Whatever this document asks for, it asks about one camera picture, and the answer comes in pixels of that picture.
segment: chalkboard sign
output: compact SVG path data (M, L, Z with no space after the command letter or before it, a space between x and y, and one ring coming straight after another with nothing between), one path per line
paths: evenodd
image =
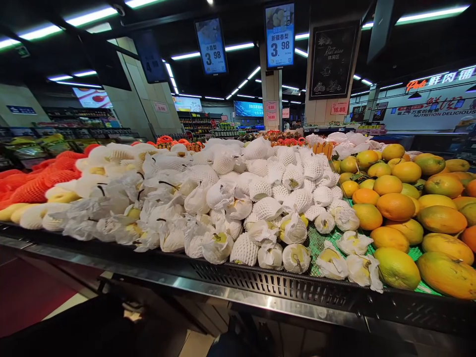
M347 96L358 26L358 22L346 22L314 27L309 100Z

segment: metal display shelf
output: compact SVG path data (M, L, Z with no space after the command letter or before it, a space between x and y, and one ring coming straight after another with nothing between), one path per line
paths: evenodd
M282 298L296 309L302 304L353 314L372 320L397 322L451 335L471 337L476 330L476 304L429 294L385 289L379 294L357 284L273 271L234 263L212 265L185 254L159 249L133 252L132 246L98 240L78 241L47 231L29 231L16 225L0 225L0 245L88 265L107 262L104 269L131 278L154 282L150 274L169 274L238 291Z

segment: digital price display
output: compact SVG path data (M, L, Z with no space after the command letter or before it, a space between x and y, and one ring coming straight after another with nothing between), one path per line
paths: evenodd
M227 57L220 19L195 22L203 70L207 75L227 73Z
M264 16L268 69L294 64L294 3L268 7Z

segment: black ceiling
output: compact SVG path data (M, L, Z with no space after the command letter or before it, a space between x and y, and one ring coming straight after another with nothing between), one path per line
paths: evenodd
M309 3L312 0L295 0L296 33L306 33L309 27ZM0 11L0 41L11 33L21 34L26 30L39 28L51 23L50 15L71 18L88 10L108 6L107 1L82 0L3 0ZM121 0L110 3L121 3ZM266 0L215 0L210 7L206 0L162 0L137 8L131 16L113 16L107 20L113 27L113 34L127 34L125 29L133 23L153 26L154 34L163 56L171 64L175 80L181 93L210 97L228 96L246 77L259 66L259 48L228 52L229 74L221 77L207 77L203 74L200 58L172 60L175 55L198 51L193 21L210 16L215 12L221 18L227 46L254 42L264 38L263 7ZM316 16L326 17L330 13L345 9L346 13L357 12L364 16L374 3L372 0L353 1L351 7L342 4L349 1L333 0L322 2L322 9ZM403 14L421 13L428 10L455 6L449 0L400 0L396 1L396 12ZM362 31L357 57L356 73L382 86L396 82L406 82L415 77L431 75L441 71L458 69L476 63L474 41L475 6L462 14L441 20L395 26L388 45L377 59L368 65L367 54L371 31ZM111 36L104 33L98 36ZM62 31L49 37L27 42L31 57L21 59L15 50L0 49L0 81L6 83L24 82L29 86L57 86L46 78L59 74L73 73L91 68L78 41L77 34ZM308 41L296 41L296 47L307 52ZM283 84L305 88L307 59L295 55L295 65L283 69ZM261 84L251 81L239 93L261 96ZM82 83L99 84L96 77L84 77ZM354 81L353 92L367 90L368 87ZM305 101L284 96L288 100Z

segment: blue sign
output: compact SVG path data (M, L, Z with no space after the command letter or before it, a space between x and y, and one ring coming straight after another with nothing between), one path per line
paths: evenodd
M268 69L294 63L294 3L265 9Z
M147 83L168 82L169 76L152 30L137 32L132 35L132 38Z
M234 104L237 117L262 117L264 115L263 103L234 101Z
M195 30L205 74L227 73L227 57L220 19L195 22Z
M32 107L6 106L13 114L38 115Z

